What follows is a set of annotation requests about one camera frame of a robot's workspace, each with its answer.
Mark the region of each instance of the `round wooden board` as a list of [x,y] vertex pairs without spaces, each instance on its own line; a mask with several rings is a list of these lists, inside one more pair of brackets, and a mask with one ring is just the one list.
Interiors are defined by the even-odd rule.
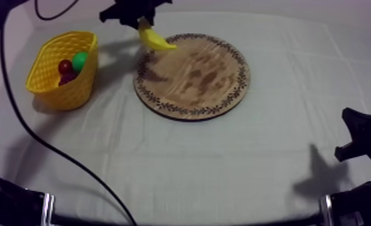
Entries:
[[236,48],[204,34],[179,34],[167,42],[178,48],[148,51],[133,81],[151,110],[176,120],[205,120],[241,101],[250,69]]

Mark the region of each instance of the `green ball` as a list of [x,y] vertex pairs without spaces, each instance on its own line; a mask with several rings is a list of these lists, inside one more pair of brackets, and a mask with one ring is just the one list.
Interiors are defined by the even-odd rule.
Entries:
[[73,70],[76,73],[80,73],[83,69],[84,63],[87,60],[88,53],[86,52],[78,52],[75,56],[73,56],[72,64]]

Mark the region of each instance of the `decorative border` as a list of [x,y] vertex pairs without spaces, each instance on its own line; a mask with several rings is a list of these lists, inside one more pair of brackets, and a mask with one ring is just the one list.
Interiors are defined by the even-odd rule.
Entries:
[[216,37],[212,37],[206,34],[177,34],[174,36],[171,36],[166,39],[168,43],[174,43],[175,41],[178,41],[180,39],[206,39],[207,41],[210,41],[212,43],[215,43],[216,45],[223,47],[227,50],[228,53],[231,54],[231,56],[238,62],[238,64],[242,65],[238,69],[238,76],[237,76],[237,87],[233,88],[233,91],[229,93],[226,97],[226,99],[222,100],[222,102],[219,105],[211,107],[203,107],[203,108],[194,108],[194,109],[186,109],[182,107],[178,107],[172,103],[168,102],[162,102],[160,101],[160,98],[156,97],[150,90],[147,90],[146,86],[143,85],[144,75],[146,75],[149,72],[149,69],[146,67],[147,63],[150,63],[155,55],[155,51],[151,50],[149,53],[147,53],[143,60],[139,64],[138,69],[138,77],[136,78],[135,86],[137,87],[138,91],[146,97],[146,99],[149,102],[154,103],[158,109],[165,109],[168,112],[177,112],[180,115],[210,115],[210,114],[216,114],[220,112],[223,108],[228,107],[234,99],[238,98],[241,95],[242,90],[244,90],[247,86],[247,71],[248,68],[244,66],[245,60],[243,56],[240,55],[239,51],[234,48],[231,44],[222,41]]

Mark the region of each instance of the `toy fruit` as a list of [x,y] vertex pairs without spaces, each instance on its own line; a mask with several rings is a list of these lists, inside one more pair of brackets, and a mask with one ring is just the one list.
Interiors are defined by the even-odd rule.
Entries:
[[61,75],[71,73],[73,72],[72,62],[70,62],[69,60],[62,60],[59,63],[58,69]]
[[83,69],[84,63],[87,60],[88,53],[86,52],[78,52],[75,56],[73,56],[73,70],[78,74],[80,73],[81,69]]
[[60,78],[60,81],[59,81],[59,86],[64,85],[64,84],[74,80],[76,77],[77,77],[77,74],[75,72],[62,74],[62,78]]
[[139,36],[143,43],[155,50],[175,49],[175,44],[168,44],[164,38],[158,35],[147,20],[141,19],[139,24]]

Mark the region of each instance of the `red ball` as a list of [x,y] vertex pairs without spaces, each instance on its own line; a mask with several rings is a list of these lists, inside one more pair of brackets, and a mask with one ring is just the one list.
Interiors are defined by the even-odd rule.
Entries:
[[59,73],[62,75],[73,72],[72,62],[69,60],[62,60],[59,63]]
[[63,74],[62,78],[60,78],[59,86],[64,85],[64,84],[74,80],[76,77],[77,77],[77,74],[75,72]]

